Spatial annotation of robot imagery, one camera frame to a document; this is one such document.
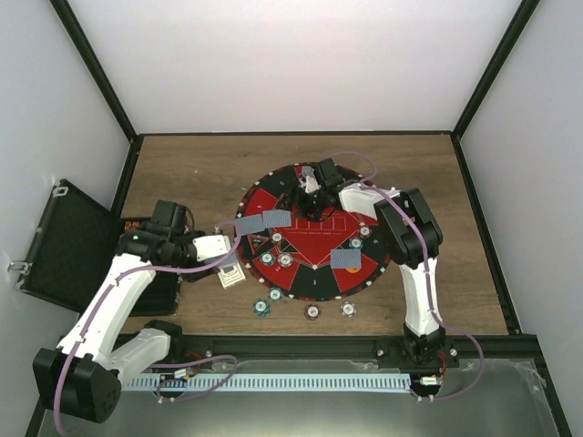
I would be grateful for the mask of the white card box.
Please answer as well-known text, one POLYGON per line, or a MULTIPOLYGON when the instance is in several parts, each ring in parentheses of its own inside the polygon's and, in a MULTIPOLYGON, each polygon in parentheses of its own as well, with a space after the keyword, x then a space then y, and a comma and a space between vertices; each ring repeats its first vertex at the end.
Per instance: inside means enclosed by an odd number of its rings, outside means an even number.
POLYGON ((246 280, 240 264, 219 267, 218 277, 222 288, 229 289, 246 280))

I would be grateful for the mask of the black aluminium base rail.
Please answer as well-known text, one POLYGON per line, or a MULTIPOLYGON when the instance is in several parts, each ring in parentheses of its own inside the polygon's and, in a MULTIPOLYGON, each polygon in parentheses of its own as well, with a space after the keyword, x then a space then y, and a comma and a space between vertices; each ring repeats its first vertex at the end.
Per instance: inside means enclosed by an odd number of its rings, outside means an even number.
MULTIPOLYGON (((485 359, 532 360, 544 363, 542 350, 534 335, 478 335, 476 340, 485 359)), ((415 361, 404 349, 401 336, 210 336, 186 335, 161 363, 182 363, 198 356, 208 358, 232 355, 239 362, 251 360, 351 360, 376 361, 380 368, 412 371, 436 368, 441 364, 437 352, 415 361)), ((475 344, 465 336, 449 336, 440 351, 447 367, 459 361, 478 359, 475 344)))

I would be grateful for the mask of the black frame post left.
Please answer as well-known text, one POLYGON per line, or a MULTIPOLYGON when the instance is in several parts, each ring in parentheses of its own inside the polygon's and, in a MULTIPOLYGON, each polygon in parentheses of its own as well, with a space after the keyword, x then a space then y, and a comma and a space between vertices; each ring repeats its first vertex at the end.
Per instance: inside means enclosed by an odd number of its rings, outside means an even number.
POLYGON ((78 21, 71 4, 66 0, 50 0, 49 3, 65 28, 66 33, 83 60, 87 71, 92 76, 102 97, 105 99, 109 110, 116 119, 124 136, 129 143, 134 142, 138 134, 132 126, 128 114, 108 79, 107 73, 101 65, 82 25, 78 21))

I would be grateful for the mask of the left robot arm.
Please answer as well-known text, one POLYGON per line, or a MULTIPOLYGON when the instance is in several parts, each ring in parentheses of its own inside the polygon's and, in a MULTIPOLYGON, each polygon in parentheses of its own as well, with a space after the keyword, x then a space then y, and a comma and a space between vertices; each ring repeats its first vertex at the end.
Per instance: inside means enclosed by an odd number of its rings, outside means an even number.
POLYGON ((216 225, 211 234, 194 228, 188 207, 160 200, 152 216, 118 240, 109 271, 72 330, 53 350, 42 349, 33 371, 40 398, 52 410, 60 434, 63 415, 101 423, 110 417, 124 386, 147 369, 174 368, 186 357, 180 327, 153 321, 117 347, 118 334, 156 275, 195 280, 225 264, 240 244, 216 225))

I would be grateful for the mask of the dealt card seat five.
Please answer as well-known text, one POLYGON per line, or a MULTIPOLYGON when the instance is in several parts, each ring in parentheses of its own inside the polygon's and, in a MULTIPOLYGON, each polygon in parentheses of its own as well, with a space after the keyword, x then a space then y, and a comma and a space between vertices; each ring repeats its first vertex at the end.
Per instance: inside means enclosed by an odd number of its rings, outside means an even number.
POLYGON ((307 177, 314 177, 314 168, 311 166, 302 166, 301 169, 301 177, 302 178, 307 178, 307 177))

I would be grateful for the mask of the orange chips seat nine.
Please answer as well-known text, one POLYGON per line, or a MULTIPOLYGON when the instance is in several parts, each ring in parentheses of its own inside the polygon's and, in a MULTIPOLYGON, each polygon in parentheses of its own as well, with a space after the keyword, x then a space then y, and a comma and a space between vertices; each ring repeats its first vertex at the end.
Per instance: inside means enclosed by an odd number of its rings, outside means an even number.
POLYGON ((369 227, 367 227, 367 226, 360 227, 359 235, 361 238, 367 239, 371 236, 371 234, 372 234, 372 231, 369 227))

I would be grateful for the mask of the blue white poker chip stack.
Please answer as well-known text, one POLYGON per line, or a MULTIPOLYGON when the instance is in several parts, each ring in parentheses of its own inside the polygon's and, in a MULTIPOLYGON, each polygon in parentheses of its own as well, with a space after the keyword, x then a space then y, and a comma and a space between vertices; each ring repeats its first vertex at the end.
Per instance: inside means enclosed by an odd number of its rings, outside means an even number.
POLYGON ((340 312, 344 317, 352 318, 357 313, 357 307, 353 302, 345 301, 340 306, 340 312))

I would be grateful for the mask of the round red black poker mat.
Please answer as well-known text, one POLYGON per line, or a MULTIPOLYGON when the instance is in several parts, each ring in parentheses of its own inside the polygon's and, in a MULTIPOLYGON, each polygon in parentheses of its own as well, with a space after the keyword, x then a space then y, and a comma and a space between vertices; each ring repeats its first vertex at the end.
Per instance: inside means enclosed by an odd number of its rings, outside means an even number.
MULTIPOLYGON (((236 218, 261 214, 265 210, 282 209, 287 190, 298 180, 302 166, 309 162, 295 163, 277 168, 256 181, 243 196, 236 212, 236 218)), ((238 246, 238 256, 247 271, 268 289, 279 288, 290 299, 308 301, 341 300, 371 286, 386 270, 391 259, 382 242, 378 222, 358 213, 327 208, 322 218, 309 221, 299 218, 291 210, 291 226, 267 229, 251 234, 269 237, 275 232, 282 234, 280 242, 266 243, 257 253, 252 254, 248 235, 243 235, 238 246), (360 227, 367 226, 372 234, 363 239, 360 227), (351 249, 350 239, 363 241, 362 267, 357 273, 346 269, 332 269, 330 252, 332 249, 351 249), (265 266, 260 261, 264 252, 275 257, 275 263, 265 266), (278 263, 282 253, 293 257, 290 267, 278 263)))

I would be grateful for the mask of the dealt card seat ten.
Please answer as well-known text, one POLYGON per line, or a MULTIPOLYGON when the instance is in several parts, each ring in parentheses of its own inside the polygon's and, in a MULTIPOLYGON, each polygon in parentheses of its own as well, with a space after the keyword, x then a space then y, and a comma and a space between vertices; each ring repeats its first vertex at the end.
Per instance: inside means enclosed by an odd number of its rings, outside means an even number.
POLYGON ((362 253, 359 249, 332 249, 330 252, 332 269, 360 269, 362 253))

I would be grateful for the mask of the dealt card seat four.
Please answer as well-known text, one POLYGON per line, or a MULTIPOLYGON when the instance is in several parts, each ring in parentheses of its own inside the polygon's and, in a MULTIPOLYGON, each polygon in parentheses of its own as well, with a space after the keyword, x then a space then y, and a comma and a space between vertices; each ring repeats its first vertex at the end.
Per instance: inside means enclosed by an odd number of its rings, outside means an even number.
POLYGON ((263 232, 265 226, 261 214, 245 216, 235 219, 240 235, 250 235, 263 232))

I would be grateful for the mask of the orange brown poker chip stack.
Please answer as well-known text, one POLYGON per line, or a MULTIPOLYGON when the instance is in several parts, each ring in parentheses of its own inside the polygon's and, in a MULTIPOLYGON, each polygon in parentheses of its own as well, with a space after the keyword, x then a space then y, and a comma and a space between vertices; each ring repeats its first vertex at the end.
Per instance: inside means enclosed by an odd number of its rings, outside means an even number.
POLYGON ((310 304, 304 309, 304 317, 307 320, 317 320, 320 317, 321 310, 318 305, 310 304))

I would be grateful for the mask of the green poker chip stack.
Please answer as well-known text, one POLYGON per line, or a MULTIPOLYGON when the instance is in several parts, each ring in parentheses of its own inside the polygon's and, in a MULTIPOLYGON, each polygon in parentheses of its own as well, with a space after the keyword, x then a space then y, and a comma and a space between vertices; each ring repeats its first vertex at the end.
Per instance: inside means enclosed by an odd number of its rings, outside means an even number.
POLYGON ((258 317, 267 317, 271 313, 271 305, 267 300, 259 299, 253 303, 253 311, 258 317))

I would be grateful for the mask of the green chip mat edge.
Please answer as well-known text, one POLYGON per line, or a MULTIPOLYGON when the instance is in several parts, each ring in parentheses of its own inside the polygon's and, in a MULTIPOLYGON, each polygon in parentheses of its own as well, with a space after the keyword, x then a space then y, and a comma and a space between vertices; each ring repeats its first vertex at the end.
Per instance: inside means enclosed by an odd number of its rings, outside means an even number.
POLYGON ((268 297, 271 301, 279 301, 283 298, 283 294, 279 288, 271 288, 268 297))

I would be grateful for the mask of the green chips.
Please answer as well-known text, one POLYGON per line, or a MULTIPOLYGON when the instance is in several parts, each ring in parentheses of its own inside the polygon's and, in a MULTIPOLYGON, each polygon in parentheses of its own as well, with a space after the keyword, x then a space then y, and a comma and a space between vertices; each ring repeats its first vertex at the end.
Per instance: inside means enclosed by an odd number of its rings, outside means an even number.
POLYGON ((271 266, 275 263, 275 257, 270 252, 264 252, 260 256, 260 261, 265 266, 271 266))

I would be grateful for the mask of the green chips seat nine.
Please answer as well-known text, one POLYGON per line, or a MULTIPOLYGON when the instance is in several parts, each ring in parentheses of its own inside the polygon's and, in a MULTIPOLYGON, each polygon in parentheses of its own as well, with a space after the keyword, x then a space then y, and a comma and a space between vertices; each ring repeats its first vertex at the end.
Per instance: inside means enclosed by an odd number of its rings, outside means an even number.
POLYGON ((363 247, 363 241, 360 238, 350 239, 350 247, 352 249, 361 249, 363 247))

